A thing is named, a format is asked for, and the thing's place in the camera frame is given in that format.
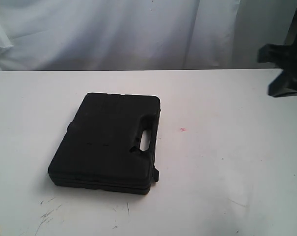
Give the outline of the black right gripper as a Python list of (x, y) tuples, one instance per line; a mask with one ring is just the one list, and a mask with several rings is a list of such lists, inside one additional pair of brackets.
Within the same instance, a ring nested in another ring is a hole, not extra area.
[(282, 70), (269, 84), (269, 96), (297, 96), (297, 45), (266, 44), (259, 49), (257, 62), (273, 63)]

